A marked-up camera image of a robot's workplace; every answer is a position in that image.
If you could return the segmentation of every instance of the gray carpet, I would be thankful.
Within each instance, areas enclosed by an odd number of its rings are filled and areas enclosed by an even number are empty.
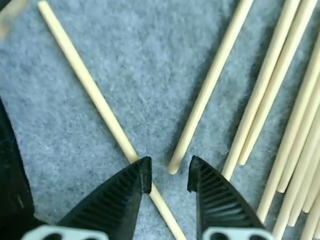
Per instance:
[[[179,172],[170,160],[237,0],[69,0],[49,3],[141,157],[187,239],[196,236],[188,165],[198,155],[221,170],[254,87],[283,0],[255,0]],[[36,205],[54,223],[128,163],[31,0],[0,43],[0,95]],[[263,131],[232,184],[257,209],[319,32],[320,5]],[[266,225],[272,229],[278,194]],[[284,239],[298,239],[305,216]],[[134,239],[173,239],[148,196]]]

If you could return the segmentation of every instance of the bundle of wooden dowels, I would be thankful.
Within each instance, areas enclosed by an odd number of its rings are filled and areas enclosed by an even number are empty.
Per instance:
[[[226,179],[237,163],[244,165],[249,158],[316,4],[317,0],[285,2],[222,171]],[[287,225],[296,224],[301,211],[310,212],[301,239],[320,237],[319,66],[320,34],[257,210],[264,222],[276,191],[286,191],[273,229],[276,239],[282,238]]]

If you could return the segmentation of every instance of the bamboo skewer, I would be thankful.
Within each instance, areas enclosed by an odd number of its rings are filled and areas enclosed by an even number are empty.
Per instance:
[[[134,147],[131,145],[125,132],[121,128],[115,115],[113,114],[112,110],[110,109],[109,105],[107,104],[106,100],[101,94],[98,86],[91,77],[84,62],[77,53],[77,50],[75,49],[65,30],[59,23],[59,20],[56,18],[55,14],[51,10],[50,6],[46,1],[42,0],[38,2],[38,8],[45,22],[49,26],[53,36],[55,37],[58,45],[65,54],[66,58],[68,59],[71,67],[78,76],[80,82],[82,83],[86,92],[90,96],[95,107],[99,111],[101,117],[110,129],[111,133],[113,134],[114,138],[116,139],[117,143],[122,149],[124,155],[130,163],[137,161],[139,159],[139,156],[137,155]],[[175,239],[186,240],[185,235],[183,234],[174,216],[170,212],[167,204],[165,203],[164,199],[160,195],[159,191],[157,190],[153,182],[151,185],[151,193],[149,194],[149,196],[152,199],[155,206],[157,207],[161,216],[163,217],[165,223],[171,230]]]
[[[301,235],[302,240],[309,240],[313,238],[317,229],[319,219],[320,219],[320,193],[317,194],[315,202],[306,219],[306,223]]]
[[[268,181],[265,186],[260,204],[257,210],[257,216],[262,222],[266,220],[268,211],[270,209],[272,200],[277,191],[282,172],[286,166],[288,156],[290,154],[291,146],[295,140],[295,136],[299,130],[300,123],[302,122],[304,112],[307,108],[309,99],[315,85],[317,83],[320,65],[320,33],[314,45],[314,49],[305,72],[302,85],[300,87],[298,96],[294,103],[294,107],[286,126],[278,153],[274,160],[274,164],[269,175]]]
[[[265,94],[271,75],[275,69],[281,49],[285,43],[291,23],[295,17],[300,0],[286,0],[280,17],[277,21],[274,33],[263,60],[253,92],[245,108],[240,125],[235,134],[230,152],[222,170],[222,175],[230,181],[238,158],[245,143],[251,124],[254,121],[260,102]]]
[[[315,149],[313,151],[313,154],[308,154],[300,157],[300,161],[309,161],[309,165],[307,167],[307,171],[304,176],[301,176],[303,178],[302,184],[300,186],[299,192],[295,198],[288,225],[291,227],[294,227],[296,225],[296,222],[298,220],[298,217],[302,211],[303,205],[305,203],[305,200],[307,198],[308,190],[311,188],[311,183],[313,180],[313,177],[316,173],[316,169],[320,160],[320,135],[316,136],[318,139],[314,140],[316,143]]]
[[[320,192],[320,162],[318,163],[315,172],[316,174],[313,176],[311,186],[308,190],[308,194],[302,208],[302,211],[304,211],[305,213],[310,212],[310,209],[317,197],[317,193]]]
[[[290,63],[298,48],[299,42],[315,9],[317,0],[302,0],[292,22],[285,44],[276,63],[269,85],[265,91],[250,131],[241,150],[238,163],[244,165],[264,126],[268,113],[285,78]]]
[[[319,218],[318,224],[316,226],[313,237],[316,239],[320,239],[320,218]]]
[[[313,119],[315,118],[318,105],[320,104],[320,75],[318,77],[317,83],[314,87],[312,95],[309,99],[307,108],[303,114],[303,119],[300,124],[300,128],[293,142],[288,160],[286,161],[285,168],[282,172],[280,182],[277,187],[277,191],[284,193],[287,189],[289,181],[297,165],[300,153],[305,145],[306,139],[308,137],[308,132],[312,126]]]
[[[169,163],[168,172],[170,174],[177,173],[180,167],[200,118],[206,108],[211,93],[216,86],[220,73],[227,61],[242,25],[245,22],[253,1],[254,0],[241,0],[235,10],[231,23],[227,28],[218,52],[214,57],[209,72],[204,80],[202,88],[194,103],[190,116]]]
[[[286,226],[289,222],[290,213],[292,211],[292,207],[296,200],[297,194],[299,193],[299,189],[302,186],[303,176],[306,174],[308,165],[310,163],[310,157],[307,157],[310,153],[313,153],[316,149],[318,139],[320,136],[320,106],[318,105],[318,109],[315,115],[315,118],[312,123],[312,127],[309,131],[307,140],[305,142],[305,147],[301,153],[302,161],[299,161],[294,170],[292,179],[290,181],[290,185],[286,191],[284,196],[284,200],[280,209],[279,216],[276,220],[273,235],[276,239],[281,239]]]

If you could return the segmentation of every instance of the cut wooden dowel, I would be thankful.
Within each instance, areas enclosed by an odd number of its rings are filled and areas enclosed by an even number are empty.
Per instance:
[[[236,168],[238,158],[240,156],[242,147],[245,143],[247,134],[250,130],[251,124],[255,118],[258,107],[267,89],[271,75],[275,69],[281,49],[285,43],[291,23],[296,14],[300,0],[292,1],[286,0],[280,17],[274,29],[274,33],[263,60],[259,75],[257,77],[253,92],[246,105],[241,122],[236,131],[233,143],[226,159],[222,175],[230,181],[231,176]]]
[[[317,193],[320,192],[320,162],[318,163],[315,172],[316,174],[313,176],[311,186],[308,189],[308,194],[302,208],[302,211],[305,213],[310,212],[310,209],[317,197]]]
[[[320,218],[319,218],[318,224],[316,226],[313,237],[316,239],[320,239]]]
[[[292,179],[290,181],[289,187],[284,196],[284,200],[280,209],[279,216],[275,222],[273,229],[273,235],[276,239],[281,239],[286,226],[289,222],[290,213],[292,211],[293,205],[295,203],[296,197],[299,193],[299,189],[302,186],[303,177],[306,174],[308,165],[310,163],[310,157],[307,157],[310,153],[313,153],[320,136],[320,107],[318,107],[315,118],[313,120],[312,127],[309,131],[307,141],[305,142],[305,147],[301,153],[302,161],[299,161],[294,170]]]
[[[305,154],[305,155],[301,155],[300,159],[298,162],[300,161],[306,161],[305,158],[310,158],[309,160],[309,166],[307,168],[307,171],[305,173],[304,176],[301,176],[303,178],[301,187],[299,189],[299,192],[296,196],[296,199],[294,201],[291,213],[290,213],[290,218],[289,218],[289,222],[288,225],[291,227],[294,227],[296,225],[296,222],[298,220],[298,217],[302,211],[303,205],[305,203],[305,200],[307,198],[308,195],[308,190],[311,188],[311,183],[313,180],[313,177],[316,173],[317,170],[317,166],[320,160],[320,135],[315,136],[317,139],[314,139],[315,142],[317,142],[314,146],[314,151],[313,154],[310,154],[311,152],[309,152],[309,154]],[[306,145],[304,145],[304,148],[308,148],[310,149],[310,146],[307,146],[307,143],[310,143],[309,139],[306,141]]]
[[[177,173],[179,169],[179,166],[195,133],[199,120],[206,108],[211,93],[216,86],[220,73],[227,61],[231,49],[234,46],[234,43],[242,28],[242,25],[245,22],[253,1],[254,0],[240,0],[240,2],[238,3],[231,23],[227,28],[219,49],[214,57],[209,72],[207,73],[207,76],[203,82],[202,88],[194,103],[190,116],[186,122],[179,142],[169,163],[168,172],[170,174]]]
[[[50,6],[46,1],[39,1],[38,8],[45,22],[49,26],[52,34],[54,35],[56,41],[58,42],[61,50],[65,54],[70,65],[72,66],[74,72],[78,76],[80,82],[82,83],[83,87],[87,91],[92,102],[94,103],[95,107],[99,111],[101,117],[103,118],[108,128],[112,132],[114,138],[120,145],[124,155],[126,156],[126,158],[130,163],[137,161],[139,157],[135,149],[131,145],[125,132],[121,128],[115,115],[113,114],[112,110],[107,104],[105,98],[103,97],[98,86],[96,85],[95,81],[91,77],[84,62],[82,61],[81,57],[77,53],[77,50],[75,49],[74,45],[72,44],[71,40],[69,39],[67,33],[64,31],[61,24],[59,23],[59,20],[56,18],[55,14],[51,10]],[[157,207],[161,216],[163,217],[165,223],[171,230],[175,239],[185,240],[186,239],[185,235],[180,229],[177,221],[175,220],[174,216],[170,212],[167,204],[165,203],[164,199],[160,195],[154,183],[152,183],[151,185],[151,193],[149,194],[149,196],[152,199],[155,206]]]
[[[317,194],[314,204],[310,210],[310,213],[306,219],[301,238],[302,240],[312,240],[317,229],[317,225],[320,219],[320,194]]]
[[[289,181],[297,165],[300,153],[305,145],[306,139],[308,137],[308,132],[312,126],[313,119],[315,118],[318,105],[320,104],[320,76],[317,79],[317,83],[314,86],[314,90],[309,99],[306,110],[303,114],[303,118],[295,136],[290,154],[287,158],[285,168],[282,172],[280,182],[278,184],[277,191],[284,193],[287,189]]]
[[[300,123],[304,116],[304,112],[308,105],[310,95],[315,88],[315,84],[319,75],[320,65],[320,33],[314,45],[314,49],[306,69],[298,96],[295,100],[291,116],[289,118],[286,130],[283,135],[278,153],[274,160],[274,164],[269,175],[268,181],[266,183],[258,210],[257,216],[262,222],[266,220],[267,214],[269,212],[272,200],[277,191],[281,175],[285,169],[286,162],[295,140],[295,136],[299,130]]]
[[[302,0],[292,22],[279,59],[274,68],[268,87],[264,93],[258,111],[241,150],[238,163],[244,165],[264,126],[268,113],[286,76],[299,42],[315,9],[317,0]]]

